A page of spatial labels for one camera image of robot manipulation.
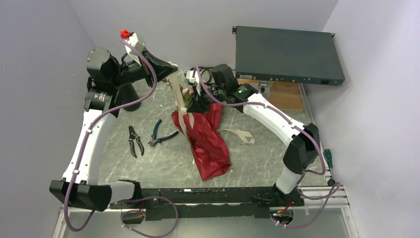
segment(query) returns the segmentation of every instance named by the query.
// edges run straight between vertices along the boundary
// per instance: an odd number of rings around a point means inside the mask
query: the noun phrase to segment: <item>blue handle pliers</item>
[[[152,140],[148,142],[148,145],[150,147],[154,147],[156,143],[158,143],[158,142],[159,143],[162,143],[162,141],[169,140],[169,139],[175,137],[177,134],[179,134],[179,131],[175,131],[174,133],[172,133],[172,134],[170,134],[168,136],[165,136],[165,137],[161,137],[161,138],[156,139],[156,137],[158,136],[158,128],[159,128],[159,125],[160,125],[161,122],[162,122],[161,119],[159,119],[156,122],[155,128],[153,129]]]

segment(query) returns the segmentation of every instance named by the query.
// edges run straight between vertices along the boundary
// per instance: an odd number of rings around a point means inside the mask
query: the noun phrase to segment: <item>red connector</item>
[[[131,36],[131,33],[127,30],[122,30],[119,33],[120,33],[122,39],[127,39],[128,37]]]

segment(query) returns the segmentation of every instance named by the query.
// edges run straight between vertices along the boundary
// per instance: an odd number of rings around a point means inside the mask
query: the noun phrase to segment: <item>black handle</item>
[[[139,147],[140,147],[140,154],[143,156],[144,155],[144,146],[143,146],[139,136],[137,136],[136,142],[137,142],[137,145],[139,145]]]
[[[133,140],[128,140],[128,142],[130,142],[130,152],[131,152],[131,154],[135,157],[135,158],[137,158],[137,155],[136,155],[136,150],[135,150],[135,148],[134,148],[134,142],[133,142]]]
[[[166,140],[169,140],[171,138],[174,138],[177,134],[179,134],[179,131],[176,131],[176,132],[172,133],[169,136],[165,136],[165,137],[159,138],[156,141],[159,142],[159,143],[161,143],[162,141],[166,141]]]

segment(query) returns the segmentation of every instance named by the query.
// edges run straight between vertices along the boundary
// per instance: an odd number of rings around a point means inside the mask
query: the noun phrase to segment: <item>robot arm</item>
[[[130,33],[129,36],[130,39],[127,41],[130,41],[129,44],[137,49],[141,47],[140,51],[152,65],[158,81],[178,70],[176,65],[164,62],[150,54],[144,47],[144,43],[139,44],[139,41],[134,41],[137,38],[136,35]],[[88,93],[85,97],[82,130],[68,168],[61,180],[51,181],[50,192],[64,203],[70,180],[73,173],[76,173],[78,176],[71,190],[69,206],[103,211],[112,202],[141,198],[140,183],[120,180],[110,184],[98,185],[102,154],[119,110],[105,115],[92,130],[88,130],[88,127],[104,111],[139,99],[131,83],[145,79],[147,84],[152,86],[152,79],[149,70],[140,60],[135,59],[120,64],[105,48],[90,51],[87,62],[87,71],[90,77],[88,79]],[[139,106],[137,104],[125,109],[133,111]],[[79,169],[75,171],[75,164],[86,132],[91,135],[87,140]]]
[[[317,157],[317,152],[312,142],[297,130],[295,126],[303,129],[319,145],[318,128],[312,123],[304,125],[279,110],[289,120],[286,121],[281,115],[267,108],[269,106],[275,108],[275,106],[268,102],[261,93],[258,93],[249,84],[239,85],[238,80],[233,75],[232,69],[226,64],[220,64],[214,67],[211,72],[216,84],[216,86],[210,88],[213,96],[229,104],[243,102],[259,104],[245,104],[235,108],[261,122],[287,146],[286,153],[283,157],[285,168],[273,187],[280,195],[280,199],[286,200],[294,191],[296,183],[301,178],[304,170]],[[194,106],[194,111],[197,111],[197,105],[202,105],[202,110],[206,111],[208,102],[213,102],[212,99],[208,98],[208,95],[205,93],[201,93],[201,95],[196,93],[193,94],[191,106]]]

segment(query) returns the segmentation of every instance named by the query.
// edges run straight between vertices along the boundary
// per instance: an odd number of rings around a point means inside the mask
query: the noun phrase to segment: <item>black metal bracket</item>
[[[158,189],[142,189],[142,197],[153,197],[159,196]],[[142,206],[142,202],[114,202],[109,205],[110,209],[139,209]],[[147,199],[144,201],[144,208],[146,209],[157,209],[159,207],[159,199]]]
[[[269,218],[270,207],[304,206],[304,201],[293,191],[283,198],[273,187],[228,187],[228,188],[143,188],[143,197],[162,196],[177,204],[181,218],[254,216]],[[140,209],[125,202],[110,205],[110,209]],[[172,206],[160,199],[145,201],[146,220],[156,221],[174,218]]]
[[[69,182],[52,180],[50,192],[64,204]],[[104,211],[111,200],[112,190],[108,185],[73,184],[70,191],[69,207]]]

